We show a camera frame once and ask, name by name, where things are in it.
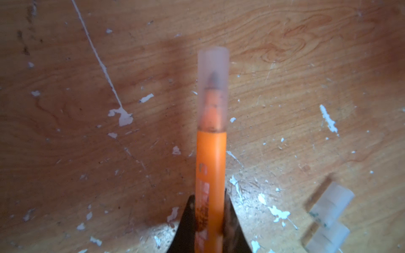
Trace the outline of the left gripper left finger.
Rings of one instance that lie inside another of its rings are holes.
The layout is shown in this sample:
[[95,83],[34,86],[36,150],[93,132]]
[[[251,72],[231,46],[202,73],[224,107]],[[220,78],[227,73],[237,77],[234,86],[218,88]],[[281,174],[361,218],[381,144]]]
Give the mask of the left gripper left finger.
[[195,196],[188,198],[174,239],[167,253],[195,252]]

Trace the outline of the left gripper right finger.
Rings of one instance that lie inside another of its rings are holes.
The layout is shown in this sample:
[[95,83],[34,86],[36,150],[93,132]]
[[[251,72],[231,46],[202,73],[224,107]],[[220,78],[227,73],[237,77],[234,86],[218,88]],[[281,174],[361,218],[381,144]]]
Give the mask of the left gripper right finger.
[[223,236],[224,253],[252,253],[227,190],[225,190]]

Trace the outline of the orange pen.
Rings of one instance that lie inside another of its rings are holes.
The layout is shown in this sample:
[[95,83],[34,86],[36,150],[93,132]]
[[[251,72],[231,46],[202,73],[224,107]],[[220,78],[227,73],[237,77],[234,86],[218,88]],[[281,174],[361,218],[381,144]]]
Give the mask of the orange pen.
[[195,252],[223,251],[226,133],[197,132]]

